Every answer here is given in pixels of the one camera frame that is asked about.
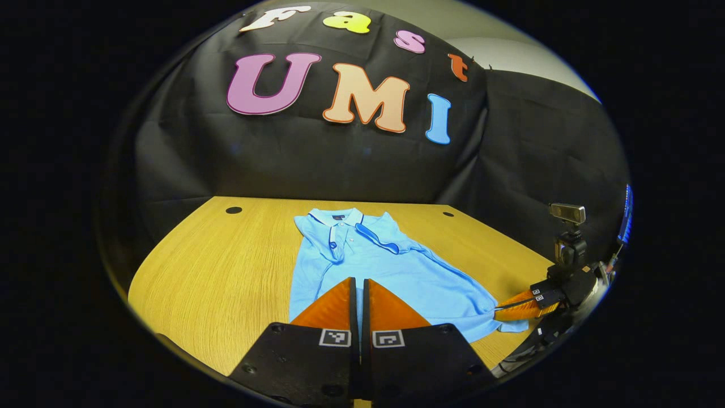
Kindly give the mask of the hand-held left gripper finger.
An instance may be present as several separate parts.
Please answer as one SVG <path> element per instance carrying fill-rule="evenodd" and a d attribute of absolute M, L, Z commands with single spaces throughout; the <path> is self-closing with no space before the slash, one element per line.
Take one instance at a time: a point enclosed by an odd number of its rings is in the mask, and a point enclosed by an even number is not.
<path fill-rule="evenodd" d="M 292 322 L 269 323 L 229 377 L 286 405 L 352 407 L 359 374 L 357 290 L 349 277 Z"/>
<path fill-rule="evenodd" d="M 456 405 L 496 383 L 455 325 L 430 323 L 382 284 L 364 282 L 365 400 L 372 405 Z"/>

